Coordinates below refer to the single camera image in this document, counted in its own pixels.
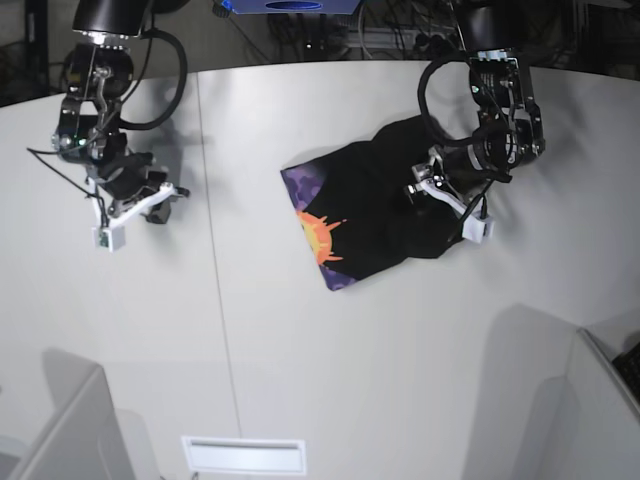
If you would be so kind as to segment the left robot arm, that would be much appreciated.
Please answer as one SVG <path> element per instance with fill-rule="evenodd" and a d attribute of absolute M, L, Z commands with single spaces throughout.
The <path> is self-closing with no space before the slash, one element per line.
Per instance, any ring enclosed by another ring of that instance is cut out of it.
<path fill-rule="evenodd" d="M 534 99 L 529 65 L 522 59 L 527 40 L 524 14 L 513 1 L 451 1 L 459 45 L 429 63 L 417 90 L 420 117 L 435 142 L 437 167 L 428 167 L 419 181 L 432 180 L 455 193 L 455 187 L 482 191 L 508 183 L 511 171 L 540 157 L 545 150 L 541 111 Z M 479 126 L 465 138 L 451 138 L 432 116 L 427 86 L 441 67 L 463 63 L 469 69 L 469 90 L 478 106 Z"/>

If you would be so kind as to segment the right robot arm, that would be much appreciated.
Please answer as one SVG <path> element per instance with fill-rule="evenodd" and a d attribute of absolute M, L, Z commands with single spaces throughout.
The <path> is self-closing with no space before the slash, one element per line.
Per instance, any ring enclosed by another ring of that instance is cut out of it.
<path fill-rule="evenodd" d="M 174 35 L 156 27 L 155 17 L 184 5 L 182 1 L 82 1 L 77 6 L 73 29 L 87 40 L 76 45 L 65 69 L 66 95 L 51 150 L 30 153 L 39 161 L 56 156 L 85 169 L 86 184 L 80 190 L 93 201 L 101 230 L 132 215 L 163 225 L 172 201 L 190 195 L 171 183 L 166 172 L 154 169 L 152 153 L 132 151 L 127 139 L 130 131 L 160 127 L 181 102 L 188 73 L 186 52 Z M 143 123 L 121 116 L 142 80 L 123 44 L 131 38 L 167 43 L 175 50 L 179 67 L 174 97 L 156 119 Z"/>

